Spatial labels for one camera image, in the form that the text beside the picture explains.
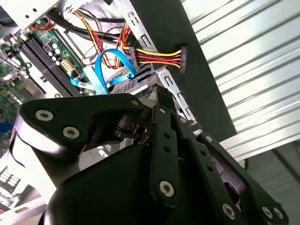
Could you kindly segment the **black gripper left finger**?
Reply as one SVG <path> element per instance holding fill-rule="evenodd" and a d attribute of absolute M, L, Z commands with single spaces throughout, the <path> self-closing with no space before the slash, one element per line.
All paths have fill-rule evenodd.
<path fill-rule="evenodd" d="M 152 143 L 153 124 L 168 123 L 171 93 L 157 86 L 158 102 L 131 94 L 51 98 L 25 103 L 14 127 L 14 160 L 49 203 L 68 178 L 131 145 Z"/>

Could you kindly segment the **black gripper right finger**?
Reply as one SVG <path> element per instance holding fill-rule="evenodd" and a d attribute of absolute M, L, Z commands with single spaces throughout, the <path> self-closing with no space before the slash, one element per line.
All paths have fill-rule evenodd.
<path fill-rule="evenodd" d="M 172 112 L 180 167 L 180 204 L 170 225 L 286 225 L 289 218 L 240 164 L 207 133 Z"/>

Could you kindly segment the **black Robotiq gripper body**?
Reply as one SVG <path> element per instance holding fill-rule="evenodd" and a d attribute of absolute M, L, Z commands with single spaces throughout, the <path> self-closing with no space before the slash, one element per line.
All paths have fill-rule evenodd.
<path fill-rule="evenodd" d="M 172 121 L 153 124 L 152 143 L 131 145 L 64 181 L 41 225 L 168 225 L 181 200 Z"/>

